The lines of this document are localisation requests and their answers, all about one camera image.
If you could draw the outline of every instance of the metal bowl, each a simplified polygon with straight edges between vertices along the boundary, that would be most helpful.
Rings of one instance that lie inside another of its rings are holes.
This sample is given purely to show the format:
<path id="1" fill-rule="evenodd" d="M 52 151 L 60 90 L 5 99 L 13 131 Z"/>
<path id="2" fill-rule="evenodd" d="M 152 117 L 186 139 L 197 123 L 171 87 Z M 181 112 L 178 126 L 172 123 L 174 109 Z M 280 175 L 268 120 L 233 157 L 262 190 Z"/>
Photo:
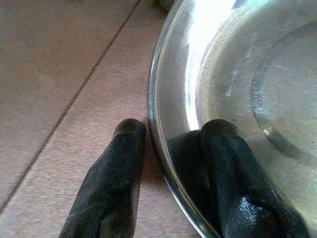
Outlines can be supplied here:
<path id="1" fill-rule="evenodd" d="M 165 179 L 201 236 L 218 237 L 209 184 L 195 135 L 182 141 L 225 119 L 317 237 L 315 0 L 177 0 L 154 52 L 148 109 Z"/>

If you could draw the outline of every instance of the floor tile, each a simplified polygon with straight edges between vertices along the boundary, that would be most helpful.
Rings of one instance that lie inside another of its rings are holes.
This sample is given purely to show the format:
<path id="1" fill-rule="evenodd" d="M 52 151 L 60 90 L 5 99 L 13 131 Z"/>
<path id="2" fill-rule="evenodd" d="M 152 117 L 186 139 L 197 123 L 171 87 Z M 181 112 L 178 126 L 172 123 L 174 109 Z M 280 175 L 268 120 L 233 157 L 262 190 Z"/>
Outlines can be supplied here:
<path id="1" fill-rule="evenodd" d="M 0 0 L 0 207 L 137 0 Z"/>
<path id="2" fill-rule="evenodd" d="M 147 121 L 149 67 L 164 19 L 149 1 L 138 5 L 5 208 L 1 237 L 57 237 L 115 126 L 124 118 Z M 197 237 L 162 179 L 149 142 L 144 166 L 135 237 Z"/>

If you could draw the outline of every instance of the tile grout line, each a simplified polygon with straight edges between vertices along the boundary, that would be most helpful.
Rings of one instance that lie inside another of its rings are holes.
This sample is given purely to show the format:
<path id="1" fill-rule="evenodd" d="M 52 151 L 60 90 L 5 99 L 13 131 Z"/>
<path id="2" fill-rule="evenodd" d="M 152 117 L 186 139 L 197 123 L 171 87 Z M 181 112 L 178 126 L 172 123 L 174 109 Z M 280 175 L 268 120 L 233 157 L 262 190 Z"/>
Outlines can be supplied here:
<path id="1" fill-rule="evenodd" d="M 65 116 L 67 115 L 69 109 L 73 106 L 74 102 L 76 101 L 76 99 L 78 98 L 78 96 L 80 95 L 80 93 L 82 92 L 83 88 L 86 86 L 87 82 L 89 81 L 89 79 L 91 78 L 92 74 L 94 73 L 95 69 L 97 68 L 97 66 L 100 64 L 101 60 L 103 59 L 103 57 L 106 55 L 107 51 L 109 50 L 109 48 L 112 46 L 113 42 L 115 41 L 115 39 L 117 38 L 117 36 L 119 35 L 119 33 L 121 32 L 121 30 L 123 29 L 123 27 L 126 25 L 126 23 L 128 22 L 128 20 L 131 18 L 131 15 L 133 14 L 134 10 L 137 8 L 137 6 L 139 5 L 141 0 L 137 0 L 137 2 L 135 3 L 135 5 L 132 7 L 131 11 L 129 12 L 128 16 L 125 18 L 125 20 L 123 21 L 123 23 L 121 24 L 121 26 L 119 27 L 118 31 L 116 32 L 116 34 L 114 35 L 114 37 L 112 38 L 112 40 L 109 42 L 109 44 L 106 46 L 106 48 L 104 49 L 104 51 L 102 52 L 101 56 L 98 58 L 97 62 L 94 64 L 94 66 L 91 68 L 91 70 L 89 71 L 86 79 L 84 80 L 84 82 L 82 83 L 82 85 L 79 87 L 79 89 L 77 90 L 77 92 L 75 93 L 75 95 L 73 96 L 73 98 L 71 99 L 70 103 L 68 104 L 68 106 L 66 107 L 66 109 L 63 111 L 62 115 L 59 117 L 57 123 L 54 125 L 54 127 L 52 128 L 51 132 L 48 134 L 47 138 L 45 139 L 45 141 L 43 142 L 43 144 L 40 146 L 39 150 L 36 152 L 35 156 L 33 157 L 33 159 L 31 160 L 30 164 L 25 168 L 24 172 L 22 173 L 19 181 L 16 183 L 16 185 L 14 186 L 13 190 L 11 191 L 11 193 L 8 195 L 7 199 L 4 201 L 3 205 L 0 207 L 0 216 L 3 214 L 3 211 L 5 210 L 5 208 L 8 206 L 9 202 L 12 200 L 13 196 L 15 195 L 15 193 L 17 192 L 17 190 L 19 189 L 19 187 L 21 186 L 22 182 L 24 181 L 25 177 L 27 176 L 27 174 L 29 173 L 29 171 L 31 170 L 31 168 L 33 167 L 33 165 L 35 164 L 35 162 L 37 161 L 38 157 L 40 156 L 40 154 L 42 153 L 42 151 L 45 149 L 46 145 L 48 144 L 48 142 L 50 141 L 50 139 L 52 138 L 53 134 L 55 133 L 55 131 L 57 130 L 57 128 L 59 127 L 59 125 L 61 124 L 61 122 L 63 121 L 63 119 L 65 118 Z"/>

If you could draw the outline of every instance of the tile floor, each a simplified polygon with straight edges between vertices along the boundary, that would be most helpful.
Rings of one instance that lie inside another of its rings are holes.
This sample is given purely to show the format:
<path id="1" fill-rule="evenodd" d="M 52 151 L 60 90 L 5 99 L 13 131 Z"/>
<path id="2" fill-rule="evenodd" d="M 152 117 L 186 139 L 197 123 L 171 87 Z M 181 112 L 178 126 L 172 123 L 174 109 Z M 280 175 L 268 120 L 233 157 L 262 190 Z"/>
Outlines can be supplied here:
<path id="1" fill-rule="evenodd" d="M 151 0 L 0 0 L 0 12 L 0 237 L 57 237 L 115 126 L 147 121 L 165 14 Z M 150 146 L 135 237 L 199 237 Z"/>

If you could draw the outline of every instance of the shiny steel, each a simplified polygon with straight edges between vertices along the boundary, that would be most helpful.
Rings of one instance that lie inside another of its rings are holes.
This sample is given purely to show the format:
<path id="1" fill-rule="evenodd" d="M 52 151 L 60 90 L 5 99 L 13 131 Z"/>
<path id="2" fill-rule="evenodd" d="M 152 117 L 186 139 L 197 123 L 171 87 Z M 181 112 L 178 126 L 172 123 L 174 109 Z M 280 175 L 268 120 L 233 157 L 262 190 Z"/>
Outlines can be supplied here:
<path id="1" fill-rule="evenodd" d="M 225 119 L 317 237 L 315 0 L 177 0 L 154 52 L 148 107 L 166 181 L 201 236 L 217 234 L 170 143 Z"/>

